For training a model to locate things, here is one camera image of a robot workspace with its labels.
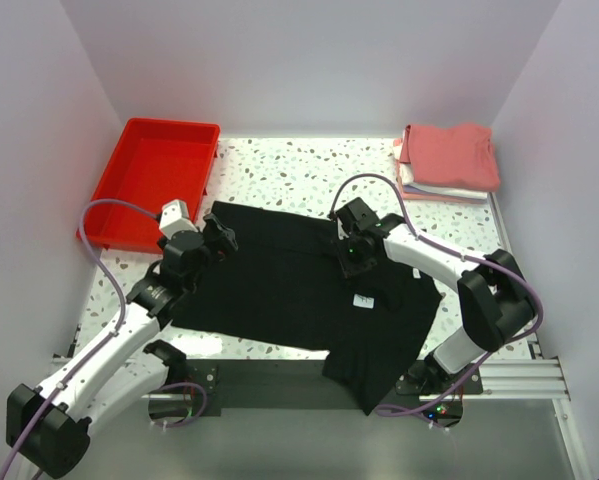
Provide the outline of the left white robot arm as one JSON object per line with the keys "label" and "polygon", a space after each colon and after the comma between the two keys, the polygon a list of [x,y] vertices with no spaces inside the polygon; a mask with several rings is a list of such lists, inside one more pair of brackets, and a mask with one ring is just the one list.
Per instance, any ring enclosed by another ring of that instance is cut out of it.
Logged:
{"label": "left white robot arm", "polygon": [[37,386],[18,385],[6,401],[6,443],[39,475],[60,479],[88,450],[96,427],[154,390],[186,380],[183,352],[160,339],[202,274],[238,249],[235,233],[209,214],[203,228],[184,214],[161,216],[162,256],[122,295],[111,321]]}

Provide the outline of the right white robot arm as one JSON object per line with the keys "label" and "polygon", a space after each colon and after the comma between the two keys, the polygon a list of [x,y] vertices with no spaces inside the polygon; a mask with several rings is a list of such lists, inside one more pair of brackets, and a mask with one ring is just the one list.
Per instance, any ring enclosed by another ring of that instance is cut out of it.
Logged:
{"label": "right white robot arm", "polygon": [[448,392],[468,367],[498,351],[540,316],[536,293],[505,250],[478,257],[426,236],[400,215],[380,218],[360,198],[332,211],[329,219],[340,229],[336,248],[345,276],[365,273],[381,260],[390,260],[418,270],[458,295],[462,325],[412,370],[423,388]]}

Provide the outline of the black t shirt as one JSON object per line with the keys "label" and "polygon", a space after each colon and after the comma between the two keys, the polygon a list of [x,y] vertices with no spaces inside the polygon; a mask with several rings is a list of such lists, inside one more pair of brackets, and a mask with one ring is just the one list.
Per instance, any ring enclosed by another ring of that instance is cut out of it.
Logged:
{"label": "black t shirt", "polygon": [[371,414],[425,343],[441,302],[434,281],[386,258],[345,278],[327,220],[220,201],[211,211],[238,250],[202,275],[173,326],[325,350],[323,375]]}

